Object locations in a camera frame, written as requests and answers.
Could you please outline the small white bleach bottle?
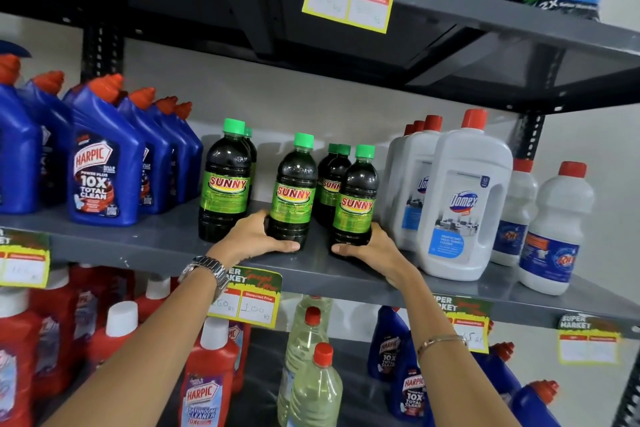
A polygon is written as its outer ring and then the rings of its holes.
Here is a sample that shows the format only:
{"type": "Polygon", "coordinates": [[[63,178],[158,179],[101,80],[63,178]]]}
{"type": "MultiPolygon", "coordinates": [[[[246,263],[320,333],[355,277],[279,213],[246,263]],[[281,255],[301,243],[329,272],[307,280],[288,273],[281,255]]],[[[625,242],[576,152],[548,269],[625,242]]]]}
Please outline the small white bleach bottle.
{"type": "Polygon", "coordinates": [[[532,220],[529,207],[538,192],[538,182],[532,175],[533,160],[513,159],[513,171],[493,243],[491,261],[506,267],[516,267],[532,220]]]}
{"type": "Polygon", "coordinates": [[[537,214],[527,229],[518,264],[518,280],[549,296],[564,294],[584,240],[582,221],[595,203],[586,181],[588,165],[564,161],[557,176],[543,183],[536,198],[537,214]]]}

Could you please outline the grey metal shelf rack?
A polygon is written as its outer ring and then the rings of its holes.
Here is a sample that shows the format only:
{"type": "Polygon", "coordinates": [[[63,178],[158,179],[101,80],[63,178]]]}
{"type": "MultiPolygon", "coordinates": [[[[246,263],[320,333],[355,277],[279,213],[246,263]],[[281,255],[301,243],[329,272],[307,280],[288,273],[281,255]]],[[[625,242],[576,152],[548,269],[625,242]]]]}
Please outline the grey metal shelf rack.
{"type": "MultiPolygon", "coordinates": [[[[398,96],[440,98],[516,115],[510,145],[533,157],[545,117],[640,102],[640,30],[543,12],[506,0],[396,0],[380,35],[303,14],[303,0],[0,0],[0,13],[82,30],[81,73],[89,79],[125,68],[125,39],[221,57],[226,63],[361,83],[398,96]]],[[[109,266],[169,273],[204,252],[196,237],[197,203],[129,228],[78,225],[62,205],[0,226],[50,234],[56,259],[103,259],[109,266]]],[[[299,259],[257,261],[282,273],[292,291],[399,305],[382,279],[340,270],[322,250],[313,224],[299,259]]],[[[566,312],[618,323],[640,339],[640,305],[577,278],[552,298],[516,283],[515,271],[489,266],[474,283],[429,279],[435,292],[493,306],[500,323],[553,328],[566,312]]]]}

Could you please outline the blue red-capped toilet cleaner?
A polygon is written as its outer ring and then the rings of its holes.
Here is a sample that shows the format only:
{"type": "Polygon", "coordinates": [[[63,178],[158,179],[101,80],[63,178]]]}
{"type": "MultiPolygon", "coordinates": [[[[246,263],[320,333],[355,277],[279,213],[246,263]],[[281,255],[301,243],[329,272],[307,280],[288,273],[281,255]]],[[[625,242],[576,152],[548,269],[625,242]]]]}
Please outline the blue red-capped toilet cleaner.
{"type": "Polygon", "coordinates": [[[555,380],[533,381],[513,395],[509,409],[522,427],[561,427],[548,408],[558,390],[555,380]]]}
{"type": "Polygon", "coordinates": [[[481,370],[500,397],[509,406],[522,384],[508,368],[508,361],[515,351],[513,342],[500,342],[489,347],[488,353],[471,352],[481,370]]]}
{"type": "Polygon", "coordinates": [[[394,379],[397,354],[403,337],[410,330],[398,311],[399,308],[387,305],[378,310],[367,358],[370,377],[387,383],[394,379]]]}
{"type": "Polygon", "coordinates": [[[413,423],[418,427],[433,427],[433,415],[411,332],[402,336],[396,353],[388,409],[398,421],[413,423]]]}

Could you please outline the person's right forearm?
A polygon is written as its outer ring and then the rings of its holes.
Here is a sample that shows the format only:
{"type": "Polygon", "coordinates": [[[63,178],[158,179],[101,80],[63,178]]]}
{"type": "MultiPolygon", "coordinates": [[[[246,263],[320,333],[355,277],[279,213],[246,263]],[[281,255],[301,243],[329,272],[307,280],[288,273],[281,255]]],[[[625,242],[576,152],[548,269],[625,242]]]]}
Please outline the person's right forearm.
{"type": "Polygon", "coordinates": [[[400,291],[435,427],[521,427],[425,280],[400,291]]]}

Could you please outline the dark green-capped cleaner bottle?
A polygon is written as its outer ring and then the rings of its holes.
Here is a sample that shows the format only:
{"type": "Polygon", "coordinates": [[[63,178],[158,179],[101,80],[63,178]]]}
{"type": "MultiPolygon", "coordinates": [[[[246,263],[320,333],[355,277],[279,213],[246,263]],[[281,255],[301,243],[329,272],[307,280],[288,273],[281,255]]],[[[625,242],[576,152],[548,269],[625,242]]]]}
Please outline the dark green-capped cleaner bottle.
{"type": "Polygon", "coordinates": [[[318,223],[325,227],[332,226],[342,179],[351,166],[351,161],[349,160],[350,153],[350,145],[340,144],[338,156],[335,157],[328,166],[328,172],[323,181],[323,188],[321,192],[316,195],[313,213],[318,223]]]}
{"type": "Polygon", "coordinates": [[[373,160],[375,146],[359,144],[355,162],[345,171],[335,202],[329,246],[366,245],[371,238],[371,223],[379,188],[373,160]]]}
{"type": "Polygon", "coordinates": [[[208,243],[220,241],[246,215],[252,158],[245,127],[244,121],[225,119],[223,137],[212,145],[205,159],[198,235],[208,243]]]}
{"type": "Polygon", "coordinates": [[[294,241],[303,248],[312,217],[319,172],[311,155],[314,136],[298,132],[294,149],[280,162],[266,233],[278,240],[294,241]]]}
{"type": "Polygon", "coordinates": [[[318,179],[317,179],[317,187],[316,187],[316,195],[321,192],[323,188],[323,181],[326,173],[328,172],[328,166],[332,162],[332,160],[338,156],[338,149],[340,144],[330,143],[328,145],[328,154],[320,161],[317,165],[318,169],[318,179]]]}
{"type": "Polygon", "coordinates": [[[245,125],[244,143],[250,152],[250,159],[251,159],[250,185],[253,185],[255,182],[255,172],[256,172],[256,165],[257,165],[257,148],[251,141],[251,137],[252,137],[252,128],[245,125]]]}

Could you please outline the clear pale liquid bottle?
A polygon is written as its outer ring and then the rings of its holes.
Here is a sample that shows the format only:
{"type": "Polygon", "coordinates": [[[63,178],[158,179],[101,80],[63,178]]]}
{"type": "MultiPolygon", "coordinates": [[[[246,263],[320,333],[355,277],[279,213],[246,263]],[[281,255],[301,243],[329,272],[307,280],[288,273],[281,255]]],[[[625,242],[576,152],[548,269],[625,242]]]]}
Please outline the clear pale liquid bottle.
{"type": "Polygon", "coordinates": [[[328,342],[328,335],[321,326],[321,310],[311,306],[305,310],[303,322],[292,328],[287,341],[282,379],[277,397],[277,420],[286,427],[292,384],[297,372],[308,363],[319,342],[328,342]]]}
{"type": "Polygon", "coordinates": [[[295,375],[285,427],[337,427],[343,385],[333,353],[328,342],[319,342],[295,375]]]}
{"type": "Polygon", "coordinates": [[[296,305],[292,319],[291,332],[298,329],[305,322],[305,314],[309,307],[317,307],[321,312],[320,327],[324,333],[328,332],[333,299],[321,296],[303,295],[296,305]]]}

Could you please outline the person's right hand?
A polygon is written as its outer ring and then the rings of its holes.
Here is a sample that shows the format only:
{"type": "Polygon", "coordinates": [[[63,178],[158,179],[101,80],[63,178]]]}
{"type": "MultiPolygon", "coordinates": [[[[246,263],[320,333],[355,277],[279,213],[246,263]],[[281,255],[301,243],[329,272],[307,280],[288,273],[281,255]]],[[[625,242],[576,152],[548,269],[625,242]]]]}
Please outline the person's right hand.
{"type": "Polygon", "coordinates": [[[412,280],[422,279],[418,269],[403,256],[378,223],[371,223],[371,237],[364,246],[371,248],[371,258],[356,260],[380,273],[396,289],[403,291],[412,280]]]}

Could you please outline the silver metal wristwatch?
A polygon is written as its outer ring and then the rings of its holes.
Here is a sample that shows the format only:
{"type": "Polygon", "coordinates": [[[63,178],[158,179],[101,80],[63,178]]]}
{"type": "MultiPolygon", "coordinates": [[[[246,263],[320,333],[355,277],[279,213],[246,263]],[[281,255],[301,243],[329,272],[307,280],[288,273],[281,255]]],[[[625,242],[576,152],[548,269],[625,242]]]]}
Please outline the silver metal wristwatch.
{"type": "Polygon", "coordinates": [[[211,273],[216,280],[216,292],[214,298],[219,297],[227,290],[229,280],[228,270],[224,268],[223,264],[211,257],[200,255],[195,257],[190,264],[188,264],[178,278],[179,284],[181,284],[195,269],[205,269],[211,273]]]}

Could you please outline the large white red-capped jug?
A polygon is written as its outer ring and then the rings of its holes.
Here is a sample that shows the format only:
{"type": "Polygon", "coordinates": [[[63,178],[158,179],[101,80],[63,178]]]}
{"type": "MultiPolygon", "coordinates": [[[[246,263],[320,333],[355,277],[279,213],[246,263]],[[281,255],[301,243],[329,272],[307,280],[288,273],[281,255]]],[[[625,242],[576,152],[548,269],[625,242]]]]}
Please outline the large white red-capped jug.
{"type": "Polygon", "coordinates": [[[394,139],[388,147],[387,159],[385,161],[385,172],[383,174],[383,182],[388,183],[391,174],[394,169],[394,164],[397,164],[399,156],[401,155],[404,145],[409,136],[412,135],[414,130],[414,124],[408,123],[405,126],[404,134],[401,137],[394,139]]]}
{"type": "Polygon", "coordinates": [[[414,252],[417,246],[417,230],[443,118],[431,114],[423,121],[424,130],[410,136],[404,148],[404,177],[390,227],[396,246],[407,252],[414,252]]]}
{"type": "MultiPolygon", "coordinates": [[[[424,121],[423,120],[416,120],[416,121],[413,122],[413,124],[414,124],[414,130],[413,130],[412,135],[414,133],[419,133],[419,132],[424,130],[424,121]]],[[[399,191],[400,191],[400,188],[401,188],[401,184],[402,184],[402,181],[403,181],[403,177],[404,177],[404,171],[403,171],[404,148],[403,148],[403,151],[402,151],[401,155],[399,156],[399,160],[397,161],[397,164],[394,164],[393,172],[391,174],[390,180],[388,181],[388,189],[387,189],[387,196],[386,196],[386,198],[387,198],[387,200],[386,200],[386,214],[385,214],[386,224],[387,224],[388,227],[392,227],[395,208],[396,208],[396,204],[397,204],[397,200],[398,200],[397,196],[399,194],[399,191]]]]}
{"type": "Polygon", "coordinates": [[[474,282],[490,260],[513,155],[484,131],[487,115],[467,110],[436,144],[415,239],[420,268],[433,277],[474,282]]]}

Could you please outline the person's left hand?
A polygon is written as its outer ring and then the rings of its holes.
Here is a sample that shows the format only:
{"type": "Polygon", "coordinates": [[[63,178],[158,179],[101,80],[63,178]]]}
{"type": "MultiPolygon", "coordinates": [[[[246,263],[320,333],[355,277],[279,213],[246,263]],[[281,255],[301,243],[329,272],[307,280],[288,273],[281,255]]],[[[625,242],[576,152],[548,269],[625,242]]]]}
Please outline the person's left hand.
{"type": "Polygon", "coordinates": [[[261,238],[266,234],[267,209],[246,216],[236,222],[228,234],[214,244],[206,256],[220,261],[229,270],[242,261],[258,257],[261,254],[261,238]]]}

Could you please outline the person's left forearm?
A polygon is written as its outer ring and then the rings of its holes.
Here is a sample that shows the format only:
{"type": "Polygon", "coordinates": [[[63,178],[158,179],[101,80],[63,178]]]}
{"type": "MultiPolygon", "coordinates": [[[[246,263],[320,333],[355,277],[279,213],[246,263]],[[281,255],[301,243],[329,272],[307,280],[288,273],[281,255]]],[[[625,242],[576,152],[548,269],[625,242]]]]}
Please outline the person's left forearm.
{"type": "Polygon", "coordinates": [[[156,427],[215,292],[195,269],[42,427],[156,427]]]}

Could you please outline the row of blue cleaner bottles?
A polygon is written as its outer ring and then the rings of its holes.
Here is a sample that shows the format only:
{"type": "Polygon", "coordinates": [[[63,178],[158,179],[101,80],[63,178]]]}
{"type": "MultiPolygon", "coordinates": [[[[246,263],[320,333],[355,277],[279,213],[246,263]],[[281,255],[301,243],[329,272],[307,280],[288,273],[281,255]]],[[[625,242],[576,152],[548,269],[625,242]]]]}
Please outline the row of blue cleaner bottles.
{"type": "Polygon", "coordinates": [[[60,70],[17,87],[21,57],[30,54],[0,41],[0,215],[66,203],[76,223],[130,227],[196,198],[203,144],[190,101],[125,92],[120,74],[60,99],[60,70]]]}

